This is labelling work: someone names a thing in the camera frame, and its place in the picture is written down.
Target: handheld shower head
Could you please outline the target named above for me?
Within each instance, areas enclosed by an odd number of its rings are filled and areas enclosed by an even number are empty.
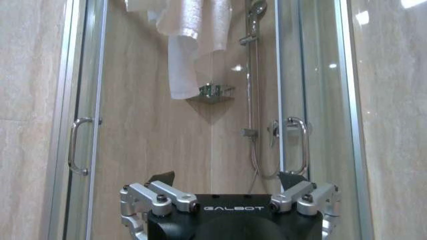
[[[247,12],[247,36],[239,40],[240,45],[246,46],[248,43],[255,41],[259,38],[260,31],[260,19],[263,18],[267,10],[267,2],[266,0],[258,0],[248,12]]]
[[[259,0],[252,4],[252,7],[248,11],[248,15],[252,16],[254,14],[256,15],[256,18],[260,19],[267,10],[267,2],[266,0]]]

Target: corner shelf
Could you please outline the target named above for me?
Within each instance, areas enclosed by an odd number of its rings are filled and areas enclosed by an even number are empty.
[[[204,104],[217,104],[233,99],[235,87],[229,85],[207,83],[199,87],[199,95],[189,98],[191,101]]]

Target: white towel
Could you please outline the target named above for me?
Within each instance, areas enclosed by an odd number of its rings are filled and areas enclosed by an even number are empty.
[[[128,11],[148,10],[148,18],[156,19],[157,31],[168,36],[168,82],[172,99],[199,95],[195,61],[207,58],[213,51],[225,50],[231,0],[125,0]]]

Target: shower door handle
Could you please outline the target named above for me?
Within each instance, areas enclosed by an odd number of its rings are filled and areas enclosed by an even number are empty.
[[[79,175],[88,175],[87,168],[79,168],[75,163],[75,153],[76,153],[76,141],[77,141],[77,129],[81,124],[91,123],[93,120],[89,117],[81,117],[75,120],[71,126],[71,139],[69,139],[69,149],[68,149],[68,166],[69,170]]]
[[[287,127],[299,127],[302,135],[302,164],[299,169],[290,171],[291,174],[303,175],[310,163],[310,146],[308,146],[308,128],[304,121],[298,117],[288,117],[286,119]]]

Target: wall tile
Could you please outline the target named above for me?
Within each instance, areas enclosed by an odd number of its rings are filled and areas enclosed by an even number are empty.
[[[375,239],[427,235],[427,4],[352,0],[352,28]],[[360,25],[356,15],[368,12]]]
[[[0,239],[37,239],[64,0],[0,3]]]

